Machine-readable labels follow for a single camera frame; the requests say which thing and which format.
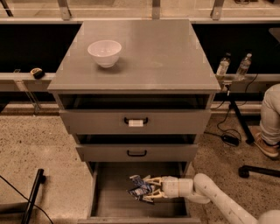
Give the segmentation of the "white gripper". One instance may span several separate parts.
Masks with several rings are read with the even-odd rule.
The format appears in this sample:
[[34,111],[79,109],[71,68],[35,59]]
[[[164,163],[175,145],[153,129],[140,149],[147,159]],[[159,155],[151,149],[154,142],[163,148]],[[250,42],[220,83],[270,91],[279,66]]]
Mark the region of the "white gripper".
[[176,178],[172,176],[167,177],[155,177],[152,178],[150,175],[143,179],[149,185],[161,186],[162,192],[157,189],[153,192],[147,192],[143,195],[144,201],[153,201],[154,199],[165,198],[186,198],[193,192],[193,180],[190,178]]

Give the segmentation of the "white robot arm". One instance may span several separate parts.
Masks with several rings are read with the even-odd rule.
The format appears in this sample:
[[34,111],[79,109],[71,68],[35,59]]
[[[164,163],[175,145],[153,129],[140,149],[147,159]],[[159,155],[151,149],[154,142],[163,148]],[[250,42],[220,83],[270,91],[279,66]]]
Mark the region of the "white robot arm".
[[146,198],[183,197],[200,204],[213,202],[231,224],[280,224],[279,210],[270,210],[256,219],[203,173],[196,174],[194,178],[145,178],[143,189]]

